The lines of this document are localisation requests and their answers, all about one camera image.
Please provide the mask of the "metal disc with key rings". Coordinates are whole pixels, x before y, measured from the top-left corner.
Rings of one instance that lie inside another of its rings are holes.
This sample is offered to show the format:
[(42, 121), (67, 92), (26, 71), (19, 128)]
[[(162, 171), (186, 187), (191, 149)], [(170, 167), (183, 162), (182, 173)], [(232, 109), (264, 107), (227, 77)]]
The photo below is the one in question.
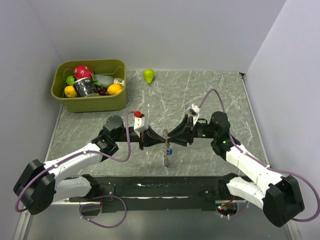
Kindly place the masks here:
[(170, 143), (168, 142), (168, 133), (169, 132), (167, 129), (164, 129), (162, 132), (162, 134), (163, 134), (162, 137), (164, 137), (166, 140), (164, 143), (164, 147), (162, 149), (162, 151), (163, 151), (163, 164), (166, 168), (168, 168), (170, 166), (169, 155), (167, 155), (167, 150), (172, 149)]

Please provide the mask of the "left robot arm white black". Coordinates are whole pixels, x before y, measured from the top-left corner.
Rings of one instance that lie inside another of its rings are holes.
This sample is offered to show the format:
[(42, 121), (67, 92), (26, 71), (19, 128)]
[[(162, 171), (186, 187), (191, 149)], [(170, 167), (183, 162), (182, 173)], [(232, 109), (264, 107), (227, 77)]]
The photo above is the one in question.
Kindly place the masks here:
[(15, 210), (39, 214), (51, 203), (65, 199), (67, 192), (93, 201), (99, 195), (97, 183), (89, 177), (71, 179), (72, 173), (107, 159), (119, 163), (128, 161), (131, 143), (138, 143), (140, 150), (165, 143), (166, 140), (150, 127), (145, 116), (135, 117), (132, 127), (128, 121), (128, 118), (112, 115), (98, 136), (84, 147), (44, 163), (38, 159), (29, 162), (13, 188), (17, 195)]

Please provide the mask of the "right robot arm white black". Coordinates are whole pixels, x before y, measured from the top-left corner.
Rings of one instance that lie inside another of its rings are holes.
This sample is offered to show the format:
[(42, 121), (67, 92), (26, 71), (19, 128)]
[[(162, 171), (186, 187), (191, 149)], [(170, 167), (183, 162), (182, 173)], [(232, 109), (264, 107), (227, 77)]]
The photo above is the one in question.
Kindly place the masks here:
[(223, 199), (240, 197), (258, 208), (276, 227), (281, 227), (305, 209), (298, 181), (291, 175), (271, 171), (262, 162), (249, 156), (246, 148), (230, 134), (226, 113), (216, 111), (210, 121), (194, 121), (186, 114), (182, 122), (168, 133), (168, 142), (191, 145), (195, 138), (211, 139), (215, 154), (237, 167), (250, 180), (229, 173), (220, 179), (218, 193)]

